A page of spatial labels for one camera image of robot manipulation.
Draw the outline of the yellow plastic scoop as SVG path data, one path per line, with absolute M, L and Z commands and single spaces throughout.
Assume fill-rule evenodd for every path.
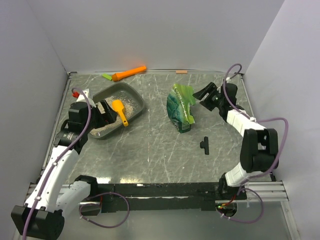
M 122 124 L 125 127 L 129 126 L 128 120 L 125 116 L 125 107 L 124 104 L 122 103 L 122 101 L 120 99 L 116 99 L 112 102 L 112 108 L 115 112 L 117 112 L 117 114 L 119 115 L 119 117 L 121 118 Z

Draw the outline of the grey litter box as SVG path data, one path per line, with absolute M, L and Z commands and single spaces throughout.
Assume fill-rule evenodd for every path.
M 115 83 L 93 96 L 93 101 L 97 103 L 100 111 L 104 110 L 101 104 L 103 100 L 116 112 L 117 118 L 114 123 L 90 132 L 90 135 L 98 140 L 106 139 L 116 131 L 128 127 L 145 108 L 142 96 L 127 83 Z

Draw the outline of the green litter bag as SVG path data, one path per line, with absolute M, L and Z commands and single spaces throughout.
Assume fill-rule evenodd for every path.
M 192 86 L 175 83 L 166 99 L 167 115 L 179 133 L 191 130 L 195 119 L 191 113 L 191 106 L 196 104 Z

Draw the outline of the black bag clip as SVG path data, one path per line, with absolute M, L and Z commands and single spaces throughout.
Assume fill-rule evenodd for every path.
M 201 149 L 204 149 L 204 154 L 209 155 L 210 154 L 210 149 L 209 149 L 209 138 L 205 136 L 203 140 L 199 143 L 199 147 Z

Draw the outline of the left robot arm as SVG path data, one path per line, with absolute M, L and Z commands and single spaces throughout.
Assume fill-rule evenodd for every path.
M 50 160 L 38 184 L 24 205 L 14 206 L 11 212 L 24 239 L 56 240 L 73 209 L 84 199 L 93 201 L 98 197 L 97 179 L 92 176 L 79 176 L 70 189 L 64 193 L 60 191 L 90 131 L 112 124 L 116 119 L 117 113 L 105 100 L 94 103 L 78 99 L 70 105 L 68 119 L 55 137 Z

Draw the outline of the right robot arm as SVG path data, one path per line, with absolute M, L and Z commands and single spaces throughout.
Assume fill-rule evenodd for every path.
M 249 118 L 237 105 L 237 92 L 235 84 L 226 83 L 218 88 L 211 82 L 193 94 L 209 111 L 217 108 L 220 117 L 242 136 L 238 164 L 225 172 L 218 182 L 218 193 L 223 199 L 230 199 L 236 188 L 250 178 L 266 174 L 279 152 L 277 131 Z

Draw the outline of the green rectangular block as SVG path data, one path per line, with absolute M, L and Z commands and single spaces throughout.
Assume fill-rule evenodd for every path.
M 105 79 L 109 80 L 109 81 L 112 81 L 112 80 L 113 80 L 113 79 L 112 79 L 112 76 L 109 75 L 109 74 L 103 73 L 101 76 L 104 77 Z

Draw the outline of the orange toy microphone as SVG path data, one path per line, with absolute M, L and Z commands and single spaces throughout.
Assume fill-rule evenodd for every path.
M 130 69 L 130 70 L 127 70 L 127 71 L 116 72 L 111 76 L 111 80 L 113 82 L 118 82 L 118 81 L 120 81 L 120 80 L 122 80 L 124 78 L 131 77 L 133 75 L 143 73 L 146 70 L 147 70 L 146 66 L 140 66 L 140 67 L 137 67 L 137 68 L 134 68 L 134 69 Z

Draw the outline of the tan tape piece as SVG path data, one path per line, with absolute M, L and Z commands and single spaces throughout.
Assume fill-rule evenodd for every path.
M 188 71 L 187 70 L 176 70 L 175 73 L 176 74 L 187 74 Z

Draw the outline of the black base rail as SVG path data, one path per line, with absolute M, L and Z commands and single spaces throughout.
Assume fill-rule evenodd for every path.
M 86 202 L 101 203 L 102 213 L 118 211 L 188 210 L 215 211 L 216 204 L 246 200 L 238 187 L 218 182 L 192 183 L 108 183 L 97 185 Z

